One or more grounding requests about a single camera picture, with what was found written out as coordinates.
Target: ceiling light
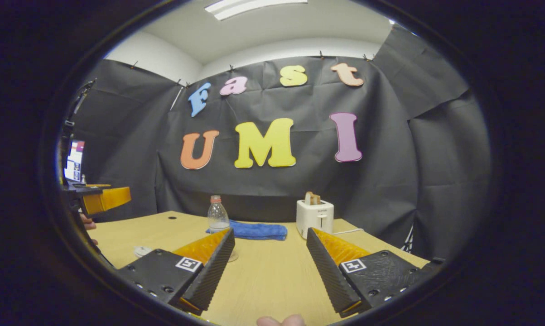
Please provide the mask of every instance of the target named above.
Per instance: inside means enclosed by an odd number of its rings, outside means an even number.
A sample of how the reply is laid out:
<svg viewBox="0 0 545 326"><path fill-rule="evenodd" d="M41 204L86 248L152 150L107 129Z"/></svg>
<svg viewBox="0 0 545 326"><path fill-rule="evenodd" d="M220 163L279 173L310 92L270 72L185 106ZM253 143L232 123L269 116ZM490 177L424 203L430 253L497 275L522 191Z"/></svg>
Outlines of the ceiling light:
<svg viewBox="0 0 545 326"><path fill-rule="evenodd" d="M307 4L308 3L308 0L252 0L249 2L244 2L242 4L231 6L232 4L235 4L240 1L241 0L222 0L220 2L216 2L215 4L212 4L206 7L205 9L206 11L212 13L214 17L216 17L216 19L224 20L226 18L235 16L237 14L247 12L253 9L262 8L262 7L285 5L285 4Z"/></svg>

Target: table surface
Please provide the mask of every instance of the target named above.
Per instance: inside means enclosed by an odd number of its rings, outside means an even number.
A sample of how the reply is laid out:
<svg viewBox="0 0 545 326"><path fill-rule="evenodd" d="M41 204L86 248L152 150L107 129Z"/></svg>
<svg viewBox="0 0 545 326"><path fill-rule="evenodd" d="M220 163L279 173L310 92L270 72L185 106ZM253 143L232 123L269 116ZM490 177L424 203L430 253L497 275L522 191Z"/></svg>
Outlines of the table surface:
<svg viewBox="0 0 545 326"><path fill-rule="evenodd" d="M256 319L272 316L282 321L301 314L308 326L342 320L328 299L323 282L295 223L277 223L288 229L286 240L236 239L238 259L227 264L209 309L202 318L223 326L255 326ZM105 257L122 268L137 259L136 246L173 251L206 237L206 217L164 212L123 221L98 223L89 231ZM336 219L333 232L356 229ZM421 268L428 261L404 252L364 231L337 237L368 252L390 250Z"/></svg>

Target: black fabric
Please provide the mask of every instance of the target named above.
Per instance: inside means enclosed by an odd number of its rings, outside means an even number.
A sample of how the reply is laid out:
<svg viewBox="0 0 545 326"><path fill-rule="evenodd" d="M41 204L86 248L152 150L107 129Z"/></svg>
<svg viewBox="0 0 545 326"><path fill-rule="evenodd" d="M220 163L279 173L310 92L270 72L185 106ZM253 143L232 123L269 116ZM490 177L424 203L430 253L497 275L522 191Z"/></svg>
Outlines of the black fabric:
<svg viewBox="0 0 545 326"><path fill-rule="evenodd" d="M357 68L359 87L330 67ZM284 87L279 71L302 65L305 85ZM401 247L413 225L413 253L447 258L482 218L490 176L486 126L474 95L442 56L395 26L372 62L359 58L283 58L235 68L182 89L177 83L103 61L96 87L76 116L86 141L84 173L92 183L130 186L132 201L98 217L114 221L168 210L206 215L220 194L232 219L295 221L295 202L313 191L342 217ZM221 96L233 77L247 90ZM188 97L211 83L206 107L191 117ZM360 161L339 163L332 113L357 116ZM254 122L265 134L278 118L290 130L293 167L237 169L235 127ZM180 163L183 136L218 130L212 158L199 170ZM193 156L202 155L204 138Z"/></svg>
<svg viewBox="0 0 545 326"><path fill-rule="evenodd" d="M180 87L111 60L100 62L87 80L93 78L96 84L73 117L75 139L85 141L82 173L88 183L130 187L132 200L92 217L100 222L155 214L157 144Z"/></svg>

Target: computer monitor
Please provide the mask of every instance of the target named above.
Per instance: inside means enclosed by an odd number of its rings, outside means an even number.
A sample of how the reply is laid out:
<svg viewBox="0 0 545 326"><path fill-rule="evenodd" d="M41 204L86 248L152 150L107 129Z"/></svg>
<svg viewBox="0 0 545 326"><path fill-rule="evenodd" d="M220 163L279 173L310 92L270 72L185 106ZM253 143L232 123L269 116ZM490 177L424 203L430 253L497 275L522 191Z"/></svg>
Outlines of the computer monitor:
<svg viewBox="0 0 545 326"><path fill-rule="evenodd" d="M83 156L83 147L85 142L74 140L71 144L71 152L67 156L67 167L65 168L65 178L81 182L81 159Z"/></svg>

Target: pink letter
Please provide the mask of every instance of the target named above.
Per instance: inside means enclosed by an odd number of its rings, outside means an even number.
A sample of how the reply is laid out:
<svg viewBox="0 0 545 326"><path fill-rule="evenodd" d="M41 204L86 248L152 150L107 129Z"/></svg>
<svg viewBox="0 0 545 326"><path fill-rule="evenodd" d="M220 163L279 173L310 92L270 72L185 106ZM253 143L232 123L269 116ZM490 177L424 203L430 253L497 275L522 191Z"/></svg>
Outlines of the pink letter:
<svg viewBox="0 0 545 326"><path fill-rule="evenodd" d="M359 161L363 154L357 149L357 139L353 128L353 122L357 120L357 116L353 113L333 113L330 118L337 125L339 151L335 154L336 161Z"/></svg>
<svg viewBox="0 0 545 326"><path fill-rule="evenodd" d="M246 90L246 77L236 77L225 82L226 86L220 90L220 95L240 94Z"/></svg>

